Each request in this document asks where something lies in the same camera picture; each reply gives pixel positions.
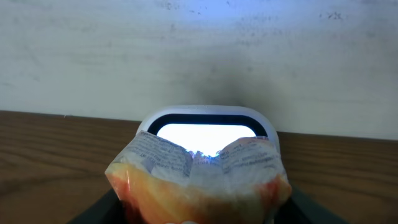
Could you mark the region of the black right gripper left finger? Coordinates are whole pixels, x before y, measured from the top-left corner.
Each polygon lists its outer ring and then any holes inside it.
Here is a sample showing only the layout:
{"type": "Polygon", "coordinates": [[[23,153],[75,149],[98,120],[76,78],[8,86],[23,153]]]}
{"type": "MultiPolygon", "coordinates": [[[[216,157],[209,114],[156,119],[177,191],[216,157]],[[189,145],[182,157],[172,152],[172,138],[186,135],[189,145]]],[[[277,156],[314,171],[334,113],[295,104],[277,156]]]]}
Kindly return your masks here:
{"type": "Polygon", "coordinates": [[[113,189],[68,224],[127,224],[122,203],[113,189]]]}

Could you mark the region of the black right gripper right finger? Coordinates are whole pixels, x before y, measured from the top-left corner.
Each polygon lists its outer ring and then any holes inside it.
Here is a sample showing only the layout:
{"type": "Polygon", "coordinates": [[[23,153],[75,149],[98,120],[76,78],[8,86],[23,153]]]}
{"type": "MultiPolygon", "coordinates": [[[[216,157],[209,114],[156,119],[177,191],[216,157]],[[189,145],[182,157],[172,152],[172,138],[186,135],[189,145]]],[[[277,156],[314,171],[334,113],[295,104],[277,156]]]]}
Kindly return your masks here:
{"type": "Polygon", "coordinates": [[[291,197],[275,215],[275,224],[348,224],[348,222],[316,203],[293,185],[291,197]]]}

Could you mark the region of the orange snack box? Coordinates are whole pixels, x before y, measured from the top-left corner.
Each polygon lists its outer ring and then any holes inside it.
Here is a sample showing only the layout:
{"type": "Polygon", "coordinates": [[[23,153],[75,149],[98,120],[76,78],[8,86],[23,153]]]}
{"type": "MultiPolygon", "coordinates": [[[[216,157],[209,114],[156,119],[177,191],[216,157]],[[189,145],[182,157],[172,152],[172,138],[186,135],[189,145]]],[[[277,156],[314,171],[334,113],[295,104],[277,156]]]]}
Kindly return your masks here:
{"type": "Polygon", "coordinates": [[[265,223],[292,194],[265,136],[239,138],[211,157],[141,131],[105,174],[129,223],[265,223]]]}

